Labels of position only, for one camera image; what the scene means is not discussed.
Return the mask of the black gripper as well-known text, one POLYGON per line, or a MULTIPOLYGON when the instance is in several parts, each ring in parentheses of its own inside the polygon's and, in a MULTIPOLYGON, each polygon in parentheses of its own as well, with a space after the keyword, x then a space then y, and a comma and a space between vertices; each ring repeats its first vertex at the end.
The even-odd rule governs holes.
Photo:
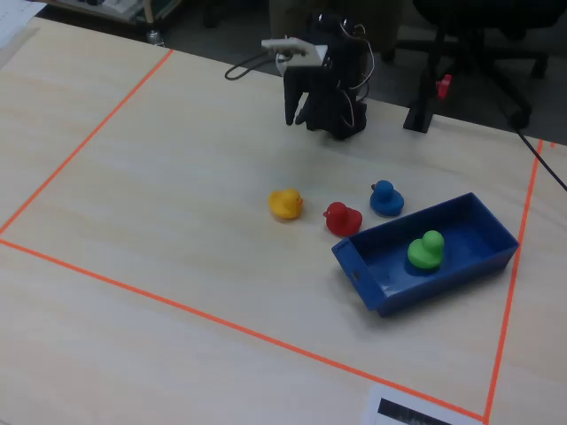
POLYGON ((287 126, 294 123, 307 129, 317 129, 317 96, 330 93, 330 69, 322 66, 297 66, 284 62, 283 91, 284 115, 287 126), (307 99, 296 117, 299 100, 308 93, 307 99))

